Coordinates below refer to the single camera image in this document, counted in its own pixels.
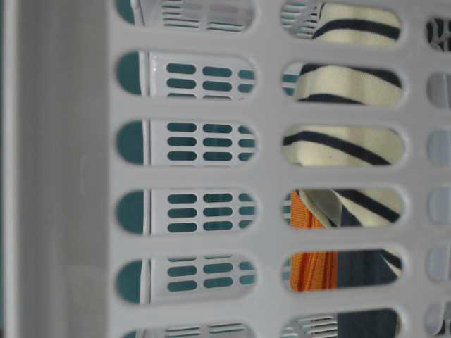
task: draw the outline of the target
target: striped fabric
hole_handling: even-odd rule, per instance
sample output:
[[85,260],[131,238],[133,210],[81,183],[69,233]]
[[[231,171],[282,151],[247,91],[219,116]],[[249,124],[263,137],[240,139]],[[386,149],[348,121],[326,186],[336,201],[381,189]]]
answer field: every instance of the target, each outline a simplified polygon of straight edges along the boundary
[[383,9],[322,4],[313,39],[362,46],[390,46],[400,37],[400,21]]
[[[400,36],[400,22],[390,12],[323,4],[313,39],[364,46],[391,46]],[[402,84],[385,70],[306,64],[295,90],[295,101],[393,106]],[[302,166],[391,165],[403,155],[402,140],[389,129],[372,127],[297,126],[283,140],[285,156]],[[299,192],[305,205],[326,227],[382,227],[395,223],[403,203],[390,189],[331,189]],[[396,252],[382,250],[391,270],[401,273]]]

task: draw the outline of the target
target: white plastic laundry basket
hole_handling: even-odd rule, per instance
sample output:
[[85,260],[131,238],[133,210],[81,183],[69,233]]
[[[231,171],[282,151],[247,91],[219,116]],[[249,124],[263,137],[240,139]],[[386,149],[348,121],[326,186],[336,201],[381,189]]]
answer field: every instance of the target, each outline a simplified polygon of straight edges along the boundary
[[[337,313],[382,308],[399,315],[399,338],[436,333],[443,323],[449,333],[451,234],[430,214],[449,214],[450,193],[429,196],[450,179],[434,161],[451,158],[443,74],[451,59],[424,32],[431,18],[451,18],[451,5],[341,2],[393,11],[402,23],[398,43],[377,50],[311,41],[317,1],[133,0],[130,25],[114,0],[6,0],[7,338],[330,338]],[[434,30],[448,51],[449,26]],[[134,51],[141,96],[117,76]],[[388,68],[404,96],[386,109],[293,102],[306,62]],[[142,165],[124,161],[117,147],[133,122],[143,126]],[[406,152],[390,168],[297,168],[280,147],[285,131],[302,123],[390,127]],[[431,138],[437,130],[445,132]],[[406,206],[400,221],[301,234],[287,226],[288,192],[353,186],[395,189]],[[118,219],[119,202],[136,191],[142,234]],[[171,202],[186,194],[196,199]],[[215,194],[231,199],[206,197]],[[196,213],[173,217],[178,209]],[[384,246],[403,262],[393,284],[289,290],[287,259],[297,252]],[[118,275],[136,261],[139,304],[132,304]],[[211,287],[219,279],[224,284]]]

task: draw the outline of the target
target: clothing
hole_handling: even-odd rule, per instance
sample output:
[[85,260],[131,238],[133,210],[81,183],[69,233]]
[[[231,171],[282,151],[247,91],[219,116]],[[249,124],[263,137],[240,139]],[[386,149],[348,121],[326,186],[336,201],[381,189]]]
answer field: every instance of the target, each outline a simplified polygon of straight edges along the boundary
[[[393,45],[400,22],[391,12],[322,4],[313,39],[371,46]],[[386,70],[337,65],[305,64],[294,99],[331,104],[392,106],[401,99],[400,80]],[[346,126],[294,126],[283,140],[291,163],[302,166],[386,166],[402,158],[404,145],[388,128]],[[402,212],[400,195],[391,189],[303,190],[300,197],[325,227],[380,227],[395,223]],[[346,210],[350,217],[340,217]],[[394,251],[381,255],[396,275],[401,260]]]
[[[400,22],[391,12],[322,4],[313,39],[392,46],[399,36]],[[394,106],[401,98],[402,83],[392,72],[315,63],[304,65],[294,93],[295,101],[377,107]],[[287,159],[302,166],[386,166],[398,162],[404,152],[394,131],[372,127],[295,126],[283,146]],[[392,225],[403,209],[400,196],[390,189],[302,190],[299,197],[324,227]],[[296,198],[292,194],[292,203]],[[399,254],[387,249],[340,252],[337,287],[387,284],[396,280],[401,267]],[[343,338],[389,338],[398,327],[397,315],[390,310],[338,315],[338,336]]]
[[383,9],[322,4],[312,39],[362,46],[391,46],[400,36],[400,20]]
[[[309,211],[297,192],[291,193],[291,225],[300,229],[324,226]],[[293,291],[335,289],[337,287],[338,253],[297,253],[291,258],[290,286]]]

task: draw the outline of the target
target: dark gray fabric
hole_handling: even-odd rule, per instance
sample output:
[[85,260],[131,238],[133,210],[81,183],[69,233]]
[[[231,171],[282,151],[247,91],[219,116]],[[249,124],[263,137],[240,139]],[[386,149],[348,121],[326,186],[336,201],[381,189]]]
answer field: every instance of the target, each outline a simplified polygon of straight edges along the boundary
[[[342,225],[356,226],[356,219],[344,208]],[[338,254],[338,288],[387,284],[396,280],[377,251]],[[392,338],[397,315],[392,310],[364,311],[338,315],[338,338]]]

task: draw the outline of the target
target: orange cloth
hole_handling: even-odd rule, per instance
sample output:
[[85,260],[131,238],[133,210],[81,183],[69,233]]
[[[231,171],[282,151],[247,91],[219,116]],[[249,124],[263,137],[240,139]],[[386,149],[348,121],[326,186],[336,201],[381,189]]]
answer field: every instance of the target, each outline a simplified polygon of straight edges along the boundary
[[[299,229],[324,228],[297,192],[291,193],[291,225]],[[337,273],[338,252],[297,253],[291,258],[290,285],[296,292],[336,289]]]

